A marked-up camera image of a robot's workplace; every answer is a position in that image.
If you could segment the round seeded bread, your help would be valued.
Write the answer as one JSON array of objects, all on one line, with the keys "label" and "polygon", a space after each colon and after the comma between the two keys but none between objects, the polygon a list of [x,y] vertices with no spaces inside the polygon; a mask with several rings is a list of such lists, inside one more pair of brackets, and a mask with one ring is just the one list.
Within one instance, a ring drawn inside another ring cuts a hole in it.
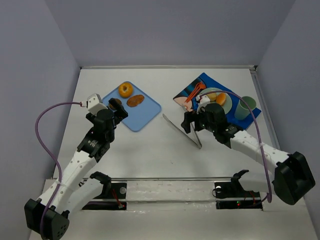
[{"label": "round seeded bread", "polygon": [[213,92],[213,93],[207,94],[206,96],[209,98],[210,102],[212,103],[216,101],[218,94]]}]

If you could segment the golden bread roll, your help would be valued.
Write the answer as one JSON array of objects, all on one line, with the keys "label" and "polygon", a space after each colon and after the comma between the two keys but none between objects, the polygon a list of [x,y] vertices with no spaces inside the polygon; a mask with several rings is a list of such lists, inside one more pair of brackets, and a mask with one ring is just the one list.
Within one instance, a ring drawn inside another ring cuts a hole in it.
[{"label": "golden bread roll", "polygon": [[219,104],[220,106],[223,106],[226,103],[227,97],[224,92],[217,95],[215,102]]}]

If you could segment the metal tongs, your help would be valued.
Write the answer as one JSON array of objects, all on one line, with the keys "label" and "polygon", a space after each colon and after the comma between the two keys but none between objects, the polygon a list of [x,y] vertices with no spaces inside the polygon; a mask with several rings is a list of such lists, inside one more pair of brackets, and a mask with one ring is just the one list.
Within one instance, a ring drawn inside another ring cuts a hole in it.
[{"label": "metal tongs", "polygon": [[194,125],[191,123],[190,124],[190,130],[191,133],[195,136],[196,141],[194,141],[188,134],[186,134],[184,131],[182,131],[178,126],[176,126],[164,113],[162,114],[163,119],[170,125],[170,127],[176,131],[177,133],[182,134],[189,142],[194,144],[198,149],[202,149],[203,145],[201,143],[201,140],[198,136],[198,134],[195,131]]}]

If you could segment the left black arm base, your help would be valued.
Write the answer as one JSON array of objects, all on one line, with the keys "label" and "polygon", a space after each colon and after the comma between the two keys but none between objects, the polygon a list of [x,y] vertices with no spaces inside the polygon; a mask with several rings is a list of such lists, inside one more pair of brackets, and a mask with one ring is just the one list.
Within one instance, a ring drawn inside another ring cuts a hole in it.
[{"label": "left black arm base", "polygon": [[112,182],[112,179],[101,172],[94,172],[89,177],[90,180],[98,180],[102,184],[99,195],[89,201],[82,210],[106,210],[106,211],[125,211],[127,209],[127,183]]}]

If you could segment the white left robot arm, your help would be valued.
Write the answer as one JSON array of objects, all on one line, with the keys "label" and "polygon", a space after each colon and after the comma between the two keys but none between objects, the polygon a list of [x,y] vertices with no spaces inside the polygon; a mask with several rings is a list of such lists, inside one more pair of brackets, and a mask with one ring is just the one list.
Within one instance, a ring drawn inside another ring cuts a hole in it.
[{"label": "white left robot arm", "polygon": [[108,102],[112,108],[104,105],[98,94],[79,102],[88,110],[85,117],[92,123],[92,128],[78,145],[67,167],[62,169],[57,165],[58,178],[55,182],[38,199],[29,199],[24,206],[27,227],[39,233],[43,240],[61,239],[69,227],[69,217],[95,197],[107,194],[111,188],[111,178],[98,171],[79,185],[110,149],[117,125],[128,117],[115,98]]}]

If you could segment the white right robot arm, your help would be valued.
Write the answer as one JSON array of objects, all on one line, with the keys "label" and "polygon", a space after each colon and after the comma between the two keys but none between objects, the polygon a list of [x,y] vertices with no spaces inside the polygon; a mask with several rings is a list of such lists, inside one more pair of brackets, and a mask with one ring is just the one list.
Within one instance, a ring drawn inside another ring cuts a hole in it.
[{"label": "white right robot arm", "polygon": [[186,111],[181,127],[188,134],[192,124],[196,132],[211,132],[219,143],[264,167],[261,177],[250,175],[247,169],[234,174],[232,182],[244,191],[265,192],[268,202],[276,195],[284,203],[295,205],[316,185],[302,153],[287,153],[263,143],[260,137],[254,138],[240,126],[228,122],[223,108],[217,103]]}]

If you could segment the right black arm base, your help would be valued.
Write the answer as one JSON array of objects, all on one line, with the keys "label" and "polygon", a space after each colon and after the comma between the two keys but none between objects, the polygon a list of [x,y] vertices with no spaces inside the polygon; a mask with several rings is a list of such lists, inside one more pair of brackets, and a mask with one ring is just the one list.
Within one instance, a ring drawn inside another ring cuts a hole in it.
[{"label": "right black arm base", "polygon": [[240,184],[241,177],[248,172],[249,170],[241,170],[230,181],[214,184],[211,194],[216,199],[218,210],[263,209],[260,193],[245,191]]}]

